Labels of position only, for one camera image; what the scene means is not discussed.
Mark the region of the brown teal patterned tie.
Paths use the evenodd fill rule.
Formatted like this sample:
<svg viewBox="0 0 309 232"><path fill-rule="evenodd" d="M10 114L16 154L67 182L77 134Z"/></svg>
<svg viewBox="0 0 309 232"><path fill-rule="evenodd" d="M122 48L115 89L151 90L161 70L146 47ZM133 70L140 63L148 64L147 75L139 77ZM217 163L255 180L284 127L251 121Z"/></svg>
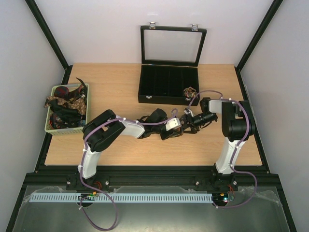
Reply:
<svg viewBox="0 0 309 232"><path fill-rule="evenodd" d="M186 122L181 127L169 130L168 138L180 137L184 134L196 134L200 131L200 127L193 123Z"/></svg>

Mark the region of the green perforated plastic basket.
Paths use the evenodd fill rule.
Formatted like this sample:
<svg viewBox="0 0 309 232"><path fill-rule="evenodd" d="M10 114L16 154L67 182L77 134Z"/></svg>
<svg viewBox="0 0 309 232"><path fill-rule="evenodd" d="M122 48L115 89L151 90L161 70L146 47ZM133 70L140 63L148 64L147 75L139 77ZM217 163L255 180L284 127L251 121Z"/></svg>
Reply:
<svg viewBox="0 0 309 232"><path fill-rule="evenodd" d="M89 84L79 83L59 85L52 88L46 98L48 109L45 131L51 135L81 133L90 119Z"/></svg>

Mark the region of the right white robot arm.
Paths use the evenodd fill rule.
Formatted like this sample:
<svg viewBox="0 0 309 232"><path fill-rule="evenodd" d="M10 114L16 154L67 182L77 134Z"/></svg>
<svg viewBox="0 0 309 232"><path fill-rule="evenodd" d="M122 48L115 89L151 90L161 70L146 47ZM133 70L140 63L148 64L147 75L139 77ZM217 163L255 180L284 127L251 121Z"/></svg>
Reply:
<svg viewBox="0 0 309 232"><path fill-rule="evenodd" d="M219 159L215 163L216 174L211 176L211 185L222 189L227 184L226 174L235 171L235 163L245 142L255 133L255 122L248 101L232 99L212 100L203 98L200 102L202 113L193 115L185 109L180 121L183 132L196 134L200 129L218 120L221 115L221 129L225 137Z"/></svg>

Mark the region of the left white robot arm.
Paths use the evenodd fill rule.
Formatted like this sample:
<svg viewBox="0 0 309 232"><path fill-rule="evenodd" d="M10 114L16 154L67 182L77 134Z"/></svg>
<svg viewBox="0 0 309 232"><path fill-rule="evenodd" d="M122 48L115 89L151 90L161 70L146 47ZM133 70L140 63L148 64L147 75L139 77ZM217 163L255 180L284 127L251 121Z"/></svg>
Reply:
<svg viewBox="0 0 309 232"><path fill-rule="evenodd" d="M130 120L116 115L110 109L104 111L83 128L83 156L78 165L81 178L89 179L96 174L101 153L119 136L144 139L159 134L162 140L181 136L183 129L176 117L177 112L177 109L173 109L169 118L165 111L157 108L148 116Z"/></svg>

